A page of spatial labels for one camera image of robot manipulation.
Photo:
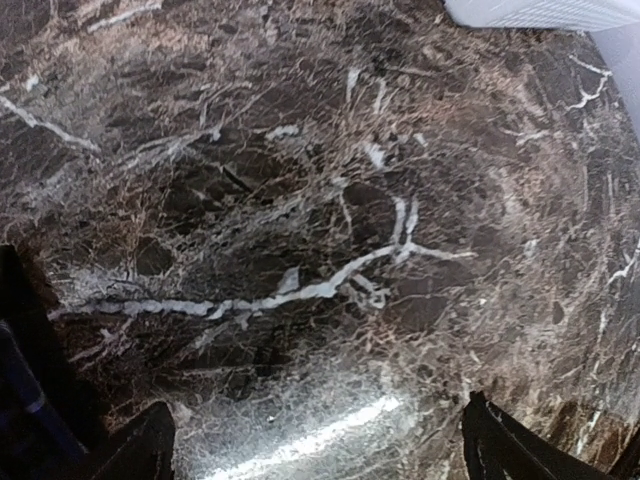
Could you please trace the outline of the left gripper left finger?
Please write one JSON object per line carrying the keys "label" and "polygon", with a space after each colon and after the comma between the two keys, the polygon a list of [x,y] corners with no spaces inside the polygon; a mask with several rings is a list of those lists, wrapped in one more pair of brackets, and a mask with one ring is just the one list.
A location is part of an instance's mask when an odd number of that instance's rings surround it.
{"label": "left gripper left finger", "polygon": [[157,401],[100,447],[90,462],[90,479],[173,479],[175,423],[168,405]]}

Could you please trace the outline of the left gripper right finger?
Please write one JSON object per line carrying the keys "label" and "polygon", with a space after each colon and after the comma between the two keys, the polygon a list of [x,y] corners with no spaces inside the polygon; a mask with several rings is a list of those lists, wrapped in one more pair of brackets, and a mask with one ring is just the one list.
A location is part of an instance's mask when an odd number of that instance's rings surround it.
{"label": "left gripper right finger", "polygon": [[463,454],[471,479],[608,479],[473,391],[462,415]]}

